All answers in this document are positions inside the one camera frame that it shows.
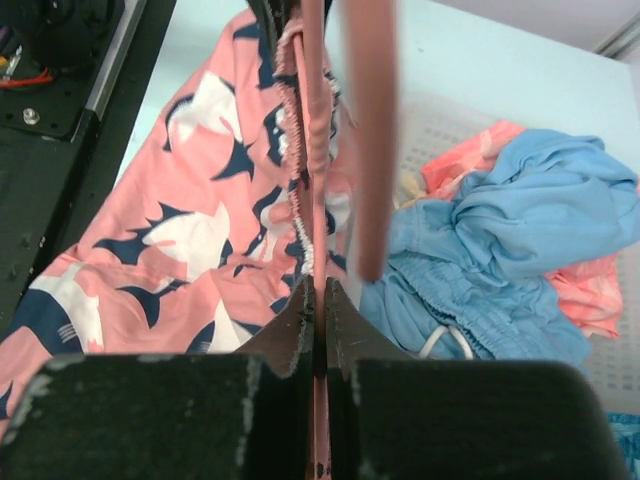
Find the pink shark print shorts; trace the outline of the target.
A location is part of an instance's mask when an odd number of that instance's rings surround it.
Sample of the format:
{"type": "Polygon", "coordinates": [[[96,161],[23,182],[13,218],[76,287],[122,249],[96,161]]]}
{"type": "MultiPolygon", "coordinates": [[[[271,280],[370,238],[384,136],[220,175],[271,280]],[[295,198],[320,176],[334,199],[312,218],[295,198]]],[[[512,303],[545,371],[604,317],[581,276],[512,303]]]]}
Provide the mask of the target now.
{"type": "Polygon", "coordinates": [[[79,241],[29,285],[1,342],[1,421],[63,354],[220,353],[313,270],[306,86],[293,10],[245,10],[155,122],[79,241]]]}

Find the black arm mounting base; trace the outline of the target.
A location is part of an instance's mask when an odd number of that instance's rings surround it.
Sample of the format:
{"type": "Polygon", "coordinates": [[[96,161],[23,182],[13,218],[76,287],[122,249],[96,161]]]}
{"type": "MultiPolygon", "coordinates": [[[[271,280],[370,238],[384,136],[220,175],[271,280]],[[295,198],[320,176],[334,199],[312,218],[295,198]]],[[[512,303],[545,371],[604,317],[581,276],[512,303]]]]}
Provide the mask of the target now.
{"type": "Polygon", "coordinates": [[[70,141],[1,133],[1,325],[26,287],[88,225],[106,197],[175,4],[134,7],[134,28],[116,55],[116,73],[98,110],[85,109],[70,141]]]}

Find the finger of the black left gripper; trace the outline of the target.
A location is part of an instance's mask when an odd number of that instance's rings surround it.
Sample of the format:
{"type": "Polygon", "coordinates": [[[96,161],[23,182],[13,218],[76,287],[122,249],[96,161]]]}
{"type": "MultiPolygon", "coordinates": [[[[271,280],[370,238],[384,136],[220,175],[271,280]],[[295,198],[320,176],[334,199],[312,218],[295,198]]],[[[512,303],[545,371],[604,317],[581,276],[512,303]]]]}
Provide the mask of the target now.
{"type": "Polygon", "coordinates": [[[314,5],[313,13],[323,20],[322,47],[325,47],[327,17],[333,5],[332,0],[295,1],[295,0],[250,0],[248,6],[256,17],[260,32],[261,49],[276,50],[283,37],[287,24],[293,20],[302,22],[303,32],[310,29],[309,22],[304,19],[306,5],[314,5]]]}

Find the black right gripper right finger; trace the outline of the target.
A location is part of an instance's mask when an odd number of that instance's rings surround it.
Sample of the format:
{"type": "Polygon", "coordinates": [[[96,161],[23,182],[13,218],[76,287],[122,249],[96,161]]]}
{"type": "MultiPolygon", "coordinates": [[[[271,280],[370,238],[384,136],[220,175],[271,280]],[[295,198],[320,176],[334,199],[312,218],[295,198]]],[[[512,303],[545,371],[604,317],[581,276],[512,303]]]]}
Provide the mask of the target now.
{"type": "Polygon", "coordinates": [[[336,479],[626,479],[584,376],[557,362],[418,360],[325,291],[336,479]]]}

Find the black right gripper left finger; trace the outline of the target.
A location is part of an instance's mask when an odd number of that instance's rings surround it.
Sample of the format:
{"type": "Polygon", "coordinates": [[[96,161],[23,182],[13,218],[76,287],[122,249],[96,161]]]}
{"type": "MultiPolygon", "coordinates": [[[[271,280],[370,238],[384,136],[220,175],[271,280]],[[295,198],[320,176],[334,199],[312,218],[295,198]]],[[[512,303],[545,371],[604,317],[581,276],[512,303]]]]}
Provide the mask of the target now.
{"type": "Polygon", "coordinates": [[[28,383],[5,479],[305,479],[314,288],[229,354],[65,355],[28,383]]]}

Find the pink wire hanger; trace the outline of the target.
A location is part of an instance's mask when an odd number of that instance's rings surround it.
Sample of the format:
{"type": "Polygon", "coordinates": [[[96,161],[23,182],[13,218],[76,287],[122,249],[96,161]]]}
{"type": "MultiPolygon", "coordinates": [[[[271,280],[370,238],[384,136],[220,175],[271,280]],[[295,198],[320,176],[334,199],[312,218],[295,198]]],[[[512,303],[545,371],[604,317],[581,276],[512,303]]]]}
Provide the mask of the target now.
{"type": "MultiPolygon", "coordinates": [[[[384,270],[397,165],[396,7],[392,1],[346,1],[343,9],[346,60],[358,123],[355,153],[360,163],[356,272],[366,281],[375,281],[384,270]]],[[[315,465],[330,468],[332,478],[350,479],[350,410],[344,403],[349,361],[341,355],[338,328],[355,321],[358,332],[370,329],[340,283],[326,272],[325,193],[332,95],[324,75],[324,2],[302,2],[301,15],[303,33],[294,41],[294,52],[304,63],[299,78],[313,213],[313,460],[315,465]]]]}

